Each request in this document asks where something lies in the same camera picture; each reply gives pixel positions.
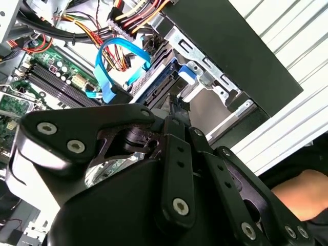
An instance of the black panel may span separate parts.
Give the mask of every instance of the black panel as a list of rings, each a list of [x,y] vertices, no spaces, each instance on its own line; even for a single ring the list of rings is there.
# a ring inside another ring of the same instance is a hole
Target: black panel
[[[164,13],[269,116],[302,92],[228,0],[180,0]]]
[[[245,116],[233,126],[228,128],[222,133],[222,137],[218,138],[215,142],[211,144],[213,149],[220,146],[226,146],[231,148],[243,140],[250,133],[255,131],[260,125],[266,122],[269,117],[261,110],[256,109],[249,115]]]

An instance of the ram slot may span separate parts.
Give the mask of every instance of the ram slot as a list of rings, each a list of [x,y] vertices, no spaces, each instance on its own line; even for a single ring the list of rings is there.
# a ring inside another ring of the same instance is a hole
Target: ram slot
[[[54,74],[39,64],[35,64],[30,73],[41,78],[45,83],[56,89],[58,94],[62,93],[71,98],[78,105],[80,105],[80,107],[95,107],[100,105],[98,101],[87,98],[83,92],[66,84],[64,81],[57,78]]]
[[[35,76],[34,74],[30,74],[28,81],[36,86],[38,86],[40,89],[45,91],[46,93],[52,95],[53,97],[57,98],[59,101],[61,101],[63,104],[67,105],[70,108],[81,108],[82,106],[72,100],[71,98],[67,97],[66,95],[59,92],[57,89],[53,88],[52,86],[45,83],[42,79]]]

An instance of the capacitor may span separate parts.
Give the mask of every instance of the capacitor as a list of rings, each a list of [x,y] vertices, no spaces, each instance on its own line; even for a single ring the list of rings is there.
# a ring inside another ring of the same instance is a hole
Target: capacitor
[[[57,67],[61,68],[63,66],[63,62],[61,60],[57,61]]]
[[[66,66],[63,66],[63,67],[61,67],[62,69],[62,71],[64,72],[64,73],[67,73],[67,71],[68,71],[68,68],[66,67]]]

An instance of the white panel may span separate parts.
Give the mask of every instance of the white panel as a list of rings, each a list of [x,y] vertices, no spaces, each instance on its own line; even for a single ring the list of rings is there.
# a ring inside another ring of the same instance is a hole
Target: white panel
[[[295,0],[266,0],[247,18],[248,24],[260,35],[273,23]]]
[[[246,2],[231,0],[304,89],[232,148],[260,175],[328,131],[328,0]]]

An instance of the black robotic arm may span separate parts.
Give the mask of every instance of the black robotic arm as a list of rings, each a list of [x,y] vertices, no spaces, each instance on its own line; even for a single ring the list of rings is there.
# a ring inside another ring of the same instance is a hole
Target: black robotic arm
[[[48,245],[314,245],[306,227],[228,148],[210,148],[188,107],[33,112],[22,118],[8,179],[29,160],[61,209]],[[88,167],[141,160],[86,189]]]

